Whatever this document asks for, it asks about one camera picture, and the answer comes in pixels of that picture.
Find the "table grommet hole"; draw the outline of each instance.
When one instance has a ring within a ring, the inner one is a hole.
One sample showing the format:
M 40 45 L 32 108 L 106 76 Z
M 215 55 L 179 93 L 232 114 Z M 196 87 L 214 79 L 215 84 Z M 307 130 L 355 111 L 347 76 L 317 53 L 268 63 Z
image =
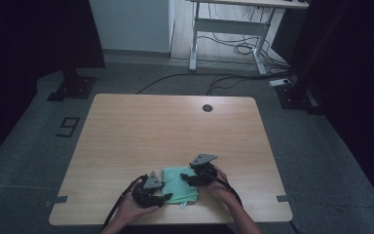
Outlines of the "table grommet hole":
M 205 111 L 205 112 L 211 112 L 212 111 L 212 106 L 209 105 L 209 104 L 205 104 L 203 106 L 203 111 Z

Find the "green cloth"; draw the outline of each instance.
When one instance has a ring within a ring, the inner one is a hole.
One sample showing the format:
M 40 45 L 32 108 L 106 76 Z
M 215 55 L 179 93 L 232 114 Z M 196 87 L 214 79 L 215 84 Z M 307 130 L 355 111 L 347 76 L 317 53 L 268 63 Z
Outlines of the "green cloth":
M 171 198 L 166 203 L 178 204 L 184 202 L 196 202 L 197 188 L 188 185 L 187 181 L 181 178 L 180 174 L 194 176 L 194 171 L 189 167 L 183 168 L 163 168 L 163 194 L 172 193 Z

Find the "white wall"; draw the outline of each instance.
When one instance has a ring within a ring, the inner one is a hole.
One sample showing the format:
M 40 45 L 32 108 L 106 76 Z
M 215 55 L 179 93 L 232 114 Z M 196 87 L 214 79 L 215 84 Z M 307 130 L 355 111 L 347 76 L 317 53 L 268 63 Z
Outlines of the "white wall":
M 90 0 L 102 49 L 169 53 L 173 0 Z

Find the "hand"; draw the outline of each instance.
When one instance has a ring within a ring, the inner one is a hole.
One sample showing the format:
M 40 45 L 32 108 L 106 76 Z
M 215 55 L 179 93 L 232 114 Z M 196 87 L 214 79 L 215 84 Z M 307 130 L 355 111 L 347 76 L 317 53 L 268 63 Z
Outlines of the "hand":
M 113 221 L 119 221 L 124 225 L 129 225 L 135 222 L 139 217 L 147 214 L 151 214 L 158 210 L 159 207 L 141 208 L 139 207 L 131 194 L 128 193 L 118 208 Z
M 117 209 L 115 216 L 108 225 L 101 231 L 101 234 L 119 233 L 125 226 L 135 222 L 143 215 L 151 214 L 159 207 L 141 208 L 128 193 Z
M 228 182 L 226 174 L 223 173 L 223 171 L 221 171 L 216 166 L 214 166 L 214 168 L 218 171 L 217 178 L 225 182 Z M 223 184 L 217 181 L 213 181 L 211 184 L 207 186 L 206 189 L 211 195 L 221 199 L 222 201 L 225 201 L 225 199 L 234 196 Z

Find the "human arm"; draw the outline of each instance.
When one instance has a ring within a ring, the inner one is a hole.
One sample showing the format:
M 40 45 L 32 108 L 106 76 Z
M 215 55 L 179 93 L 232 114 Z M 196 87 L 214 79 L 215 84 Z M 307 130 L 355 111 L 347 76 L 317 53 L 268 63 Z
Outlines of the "human arm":
M 227 176 L 218 168 L 219 174 L 217 177 L 227 182 Z M 242 205 L 238 202 L 236 197 L 224 185 L 219 182 L 213 181 L 207 190 L 214 197 L 218 198 L 224 203 L 236 223 L 241 234 L 261 234 L 262 231 L 257 224 L 251 219 L 248 213 L 244 210 Z
M 143 215 L 153 213 L 158 208 L 159 207 L 140 208 L 132 198 L 131 194 L 128 193 L 118 207 L 115 216 L 101 231 L 101 234 L 118 234 L 125 226 L 135 222 Z

